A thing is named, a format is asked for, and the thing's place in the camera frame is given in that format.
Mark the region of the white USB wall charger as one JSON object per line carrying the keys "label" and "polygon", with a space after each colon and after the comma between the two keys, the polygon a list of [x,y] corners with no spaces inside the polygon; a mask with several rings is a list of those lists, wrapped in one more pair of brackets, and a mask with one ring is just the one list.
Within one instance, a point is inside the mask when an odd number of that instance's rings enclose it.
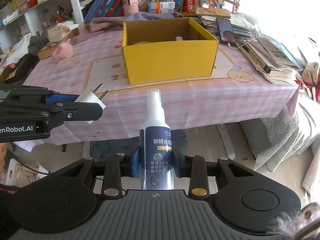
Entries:
{"label": "white USB wall charger", "polygon": [[100,83],[95,87],[95,89],[85,89],[75,100],[75,102],[81,102],[81,103],[97,103],[99,104],[100,108],[104,110],[106,108],[106,105],[102,102],[103,97],[109,93],[108,90],[104,91],[104,93],[98,97],[95,93],[103,87],[103,84]]}

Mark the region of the blue white spray bottle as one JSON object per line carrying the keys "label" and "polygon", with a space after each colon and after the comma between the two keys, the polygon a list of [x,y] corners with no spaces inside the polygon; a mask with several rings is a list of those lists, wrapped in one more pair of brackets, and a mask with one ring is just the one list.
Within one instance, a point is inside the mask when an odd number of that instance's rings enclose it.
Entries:
{"label": "blue white spray bottle", "polygon": [[171,128],[165,122],[158,89],[147,92],[145,120],[139,131],[139,161],[142,189],[174,188]]}

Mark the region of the cream rectangular eraser block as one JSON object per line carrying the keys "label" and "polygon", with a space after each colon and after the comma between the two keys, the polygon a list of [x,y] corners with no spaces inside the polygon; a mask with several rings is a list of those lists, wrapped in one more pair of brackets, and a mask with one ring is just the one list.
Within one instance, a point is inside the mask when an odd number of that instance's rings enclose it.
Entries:
{"label": "cream rectangular eraser block", "polygon": [[59,72],[64,72],[65,70],[72,68],[72,66],[73,66],[73,63],[71,58],[62,60],[57,64]]}

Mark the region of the wooden chessboard box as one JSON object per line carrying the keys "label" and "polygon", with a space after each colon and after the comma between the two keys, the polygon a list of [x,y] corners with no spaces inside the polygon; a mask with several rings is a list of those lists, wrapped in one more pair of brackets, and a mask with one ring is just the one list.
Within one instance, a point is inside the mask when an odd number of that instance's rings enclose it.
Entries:
{"label": "wooden chessboard box", "polygon": [[62,42],[67,42],[71,40],[76,35],[79,35],[79,29],[73,29],[68,32],[68,34],[58,42],[48,42],[38,53],[37,56],[40,60],[47,59],[52,56],[52,53],[57,49],[58,45]]}

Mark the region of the pink plush paw toy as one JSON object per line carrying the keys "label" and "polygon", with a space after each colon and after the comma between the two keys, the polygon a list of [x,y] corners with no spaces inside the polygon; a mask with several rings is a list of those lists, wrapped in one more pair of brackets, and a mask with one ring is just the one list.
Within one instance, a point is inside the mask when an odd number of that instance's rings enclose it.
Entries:
{"label": "pink plush paw toy", "polygon": [[56,50],[52,53],[52,61],[59,63],[60,61],[70,59],[72,56],[73,46],[71,45],[71,39],[68,39],[57,46]]}

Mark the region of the white t-shirt pile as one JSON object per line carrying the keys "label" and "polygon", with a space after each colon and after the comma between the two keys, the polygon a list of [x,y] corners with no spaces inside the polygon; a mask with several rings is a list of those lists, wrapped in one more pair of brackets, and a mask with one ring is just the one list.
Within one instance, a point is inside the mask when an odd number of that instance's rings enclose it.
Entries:
{"label": "white t-shirt pile", "polygon": [[4,54],[1,56],[1,68],[9,66],[11,64],[16,64],[19,60],[24,57],[24,55],[28,54],[29,44],[30,44],[31,33],[25,35],[20,42],[15,44],[8,54]]}

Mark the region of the cream tissue pack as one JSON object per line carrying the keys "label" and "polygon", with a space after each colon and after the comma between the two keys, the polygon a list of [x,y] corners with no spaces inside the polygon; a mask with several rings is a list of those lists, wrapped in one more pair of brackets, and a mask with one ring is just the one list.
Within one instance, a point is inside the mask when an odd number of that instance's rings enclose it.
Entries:
{"label": "cream tissue pack", "polygon": [[72,39],[79,33],[79,24],[73,24],[73,22],[59,23],[54,27],[51,27],[47,31],[47,37],[49,42],[61,42],[65,39]]}

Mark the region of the pink purple cloth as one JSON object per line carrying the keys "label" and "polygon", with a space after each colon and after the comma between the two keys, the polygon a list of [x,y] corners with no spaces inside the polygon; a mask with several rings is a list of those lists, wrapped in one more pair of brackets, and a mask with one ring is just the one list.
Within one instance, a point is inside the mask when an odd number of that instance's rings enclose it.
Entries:
{"label": "pink purple cloth", "polygon": [[148,12],[138,12],[129,16],[119,17],[99,17],[93,18],[89,27],[81,30],[79,35],[75,36],[71,40],[71,45],[83,42],[93,36],[97,36],[103,33],[105,30],[122,30],[124,22],[132,21],[153,21],[153,20],[164,20],[171,18],[183,18],[183,15],[178,12],[170,12],[164,14],[151,14]]}

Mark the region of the white bookshelf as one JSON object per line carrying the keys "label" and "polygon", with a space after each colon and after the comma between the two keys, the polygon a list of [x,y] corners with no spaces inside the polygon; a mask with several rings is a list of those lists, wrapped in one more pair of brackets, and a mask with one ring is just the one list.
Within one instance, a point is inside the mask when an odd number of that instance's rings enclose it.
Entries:
{"label": "white bookshelf", "polygon": [[47,0],[19,14],[1,28],[1,48],[7,50],[25,33],[36,35],[42,32],[44,29],[43,22],[57,12],[58,5],[65,9],[71,9],[74,22],[80,24],[81,27],[84,26],[84,21],[80,20],[80,13],[84,13],[85,8],[83,2],[76,2],[75,0]]}

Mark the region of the yellow cardboard box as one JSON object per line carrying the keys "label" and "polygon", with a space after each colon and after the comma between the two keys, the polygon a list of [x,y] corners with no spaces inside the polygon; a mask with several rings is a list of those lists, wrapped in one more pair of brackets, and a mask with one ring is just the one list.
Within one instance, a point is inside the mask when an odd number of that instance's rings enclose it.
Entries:
{"label": "yellow cardboard box", "polygon": [[192,18],[123,24],[122,51],[131,85],[211,76],[218,46],[218,39]]}

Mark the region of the pink cylindrical container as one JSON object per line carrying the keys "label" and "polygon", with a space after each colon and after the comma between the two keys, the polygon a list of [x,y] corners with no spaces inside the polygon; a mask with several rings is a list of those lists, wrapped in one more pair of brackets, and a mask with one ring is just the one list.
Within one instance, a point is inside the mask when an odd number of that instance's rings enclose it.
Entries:
{"label": "pink cylindrical container", "polygon": [[124,16],[130,16],[139,12],[138,0],[122,0]]}

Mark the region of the small white item in box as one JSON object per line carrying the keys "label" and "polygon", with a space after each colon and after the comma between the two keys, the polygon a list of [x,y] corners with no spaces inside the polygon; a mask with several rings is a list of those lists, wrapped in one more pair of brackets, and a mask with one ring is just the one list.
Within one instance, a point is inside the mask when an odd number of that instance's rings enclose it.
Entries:
{"label": "small white item in box", "polygon": [[183,41],[183,37],[181,37],[181,36],[176,36],[175,39],[176,39],[176,41]]}

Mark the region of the orange white small boxes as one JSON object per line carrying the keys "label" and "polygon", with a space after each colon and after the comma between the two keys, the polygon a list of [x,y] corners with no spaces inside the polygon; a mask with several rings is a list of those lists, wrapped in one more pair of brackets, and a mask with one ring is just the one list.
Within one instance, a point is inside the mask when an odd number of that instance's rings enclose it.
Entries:
{"label": "orange white small boxes", "polygon": [[175,12],[175,2],[150,2],[148,13],[164,14]]}

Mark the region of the stack of papers and books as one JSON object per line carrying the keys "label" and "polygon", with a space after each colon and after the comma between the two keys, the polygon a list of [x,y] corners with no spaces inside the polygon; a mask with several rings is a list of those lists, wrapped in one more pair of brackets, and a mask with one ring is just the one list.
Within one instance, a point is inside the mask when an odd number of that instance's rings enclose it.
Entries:
{"label": "stack of papers and books", "polygon": [[202,25],[219,40],[216,18],[230,20],[236,43],[220,42],[241,51],[266,80],[274,84],[297,81],[300,66],[272,39],[261,35],[254,20],[243,14],[232,14],[226,9],[197,8],[195,13]]}

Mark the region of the black smartphone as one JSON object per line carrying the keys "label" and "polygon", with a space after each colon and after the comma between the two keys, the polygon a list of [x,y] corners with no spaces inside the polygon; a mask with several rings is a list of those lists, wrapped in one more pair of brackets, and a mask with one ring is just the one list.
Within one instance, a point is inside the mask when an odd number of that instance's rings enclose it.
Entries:
{"label": "black smartphone", "polygon": [[217,28],[220,40],[225,43],[235,44],[235,35],[230,20],[225,18],[216,18]]}

